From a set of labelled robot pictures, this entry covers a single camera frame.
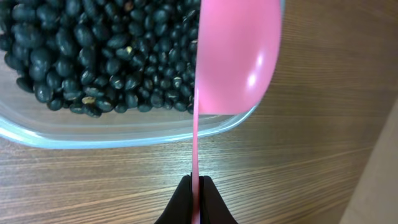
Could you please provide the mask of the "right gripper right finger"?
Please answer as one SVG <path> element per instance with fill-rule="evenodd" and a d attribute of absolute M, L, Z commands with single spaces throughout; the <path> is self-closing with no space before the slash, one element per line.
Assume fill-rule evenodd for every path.
<path fill-rule="evenodd" d="M 201 224 L 238 224 L 210 176 L 200 176 Z"/>

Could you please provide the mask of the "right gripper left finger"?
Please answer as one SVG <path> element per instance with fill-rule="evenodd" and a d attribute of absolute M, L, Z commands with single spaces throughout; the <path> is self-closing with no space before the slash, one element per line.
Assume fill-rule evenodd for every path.
<path fill-rule="evenodd" d="M 155 224 L 191 224 L 193 211 L 192 177 L 182 177 L 166 208 Z"/>

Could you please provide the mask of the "pink measuring scoop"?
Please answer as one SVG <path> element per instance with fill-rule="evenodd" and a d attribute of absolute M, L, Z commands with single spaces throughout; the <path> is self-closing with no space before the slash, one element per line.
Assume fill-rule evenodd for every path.
<path fill-rule="evenodd" d="M 200 222 L 201 114 L 249 111 L 264 96 L 279 55 L 280 0 L 202 0 L 193 112 L 192 223 Z"/>

